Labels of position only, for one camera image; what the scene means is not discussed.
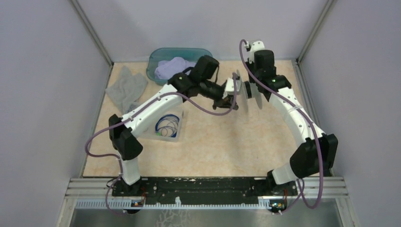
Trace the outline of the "white perforated cable spool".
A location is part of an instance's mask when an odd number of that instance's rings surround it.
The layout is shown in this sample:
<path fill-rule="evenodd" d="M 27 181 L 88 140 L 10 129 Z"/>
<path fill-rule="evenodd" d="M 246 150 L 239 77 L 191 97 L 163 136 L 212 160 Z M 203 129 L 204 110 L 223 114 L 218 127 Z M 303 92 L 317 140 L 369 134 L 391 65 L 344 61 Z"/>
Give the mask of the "white perforated cable spool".
<path fill-rule="evenodd" d="M 249 113 L 249 104 L 254 103 L 261 110 L 262 96 L 255 83 L 243 80 L 239 70 L 236 71 L 238 111 L 244 114 Z"/>

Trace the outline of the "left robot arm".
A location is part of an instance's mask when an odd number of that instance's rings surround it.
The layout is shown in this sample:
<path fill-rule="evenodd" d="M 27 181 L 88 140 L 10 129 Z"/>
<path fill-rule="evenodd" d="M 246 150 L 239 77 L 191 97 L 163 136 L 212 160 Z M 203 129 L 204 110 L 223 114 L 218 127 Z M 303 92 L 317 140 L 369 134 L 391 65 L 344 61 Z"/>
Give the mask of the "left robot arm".
<path fill-rule="evenodd" d="M 242 79 L 233 73 L 223 84 L 211 81 L 219 69 L 219 62 L 209 55 L 201 56 L 195 66 L 174 74 L 162 88 L 148 101 L 122 117 L 109 118 L 109 137 L 121 160 L 121 180 L 123 189 L 131 196 L 140 193 L 142 183 L 139 172 L 138 156 L 143 146 L 138 137 L 151 126 L 156 118 L 188 101 L 198 109 L 213 115 L 194 101 L 192 97 L 201 95 L 213 101 L 213 109 L 225 108 L 228 114 L 238 109 Z"/>

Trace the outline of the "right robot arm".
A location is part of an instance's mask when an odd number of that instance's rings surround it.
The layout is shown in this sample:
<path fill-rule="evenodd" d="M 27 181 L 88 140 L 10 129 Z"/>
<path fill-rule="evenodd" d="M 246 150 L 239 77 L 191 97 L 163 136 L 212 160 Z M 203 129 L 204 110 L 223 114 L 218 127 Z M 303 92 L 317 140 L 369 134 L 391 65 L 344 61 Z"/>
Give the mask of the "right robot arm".
<path fill-rule="evenodd" d="M 267 191 L 278 195 L 285 183 L 331 169 L 338 139 L 334 134 L 326 134 L 311 120 L 289 80 L 277 74 L 273 51 L 250 52 L 246 65 L 250 81 L 280 113 L 298 146 L 288 163 L 268 172 Z"/>

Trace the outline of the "clear plastic divided tray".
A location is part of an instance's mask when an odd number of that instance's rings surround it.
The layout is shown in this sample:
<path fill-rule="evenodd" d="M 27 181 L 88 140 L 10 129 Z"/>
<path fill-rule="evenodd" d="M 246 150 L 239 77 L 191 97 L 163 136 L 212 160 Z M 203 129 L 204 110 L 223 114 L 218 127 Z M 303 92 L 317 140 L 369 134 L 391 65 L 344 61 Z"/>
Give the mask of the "clear plastic divided tray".
<path fill-rule="evenodd" d="M 151 120 L 148 127 L 140 135 L 143 139 L 177 142 L 180 137 L 184 119 L 184 109 L 174 107 Z"/>

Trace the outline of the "lavender cloth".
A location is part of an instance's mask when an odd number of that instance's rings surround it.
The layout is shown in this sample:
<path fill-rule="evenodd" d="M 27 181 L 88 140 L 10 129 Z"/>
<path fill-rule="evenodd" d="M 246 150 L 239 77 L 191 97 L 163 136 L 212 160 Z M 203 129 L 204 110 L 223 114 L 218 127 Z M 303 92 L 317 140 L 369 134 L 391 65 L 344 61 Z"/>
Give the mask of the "lavender cloth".
<path fill-rule="evenodd" d="M 194 67 L 196 62 L 187 61 L 182 57 L 174 57 L 169 61 L 159 61 L 154 71 L 155 78 L 168 80 L 176 73 L 182 72 L 188 67 Z"/>

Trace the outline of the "teal plastic basin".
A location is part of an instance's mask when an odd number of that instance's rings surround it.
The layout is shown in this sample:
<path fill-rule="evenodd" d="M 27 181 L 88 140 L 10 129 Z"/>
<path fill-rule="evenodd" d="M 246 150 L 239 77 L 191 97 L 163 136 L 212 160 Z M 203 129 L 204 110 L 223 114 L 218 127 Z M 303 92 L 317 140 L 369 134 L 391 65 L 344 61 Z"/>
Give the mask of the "teal plastic basin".
<path fill-rule="evenodd" d="M 149 80 L 163 86 L 167 79 L 159 79 L 155 75 L 155 70 L 160 61 L 171 61 L 174 57 L 181 57 L 187 61 L 196 62 L 203 55 L 213 56 L 210 51 L 202 48 L 165 47 L 156 49 L 149 56 L 146 75 Z"/>

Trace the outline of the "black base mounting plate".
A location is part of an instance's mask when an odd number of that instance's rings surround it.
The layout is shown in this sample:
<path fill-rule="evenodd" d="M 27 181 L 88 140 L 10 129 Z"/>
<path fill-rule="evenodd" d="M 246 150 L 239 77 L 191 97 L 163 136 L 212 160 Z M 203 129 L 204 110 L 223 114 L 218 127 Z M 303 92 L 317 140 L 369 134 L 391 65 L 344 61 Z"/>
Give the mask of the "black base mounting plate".
<path fill-rule="evenodd" d="M 133 185 L 123 180 L 112 187 L 112 196 L 136 196 L 146 205 L 256 204 L 263 196 L 296 196 L 295 182 L 274 186 L 264 177 L 142 177 Z"/>

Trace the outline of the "clear plastic bag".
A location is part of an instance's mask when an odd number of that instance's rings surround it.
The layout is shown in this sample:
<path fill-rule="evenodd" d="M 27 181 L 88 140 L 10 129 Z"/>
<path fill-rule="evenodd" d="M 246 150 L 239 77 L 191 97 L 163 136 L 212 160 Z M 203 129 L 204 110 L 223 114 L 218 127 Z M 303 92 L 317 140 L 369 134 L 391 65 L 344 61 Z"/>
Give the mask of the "clear plastic bag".
<path fill-rule="evenodd" d="M 128 67 L 123 66 L 118 79 L 105 92 L 117 109 L 126 114 L 140 105 L 138 100 L 147 85 L 145 76 L 141 73 L 133 75 Z"/>

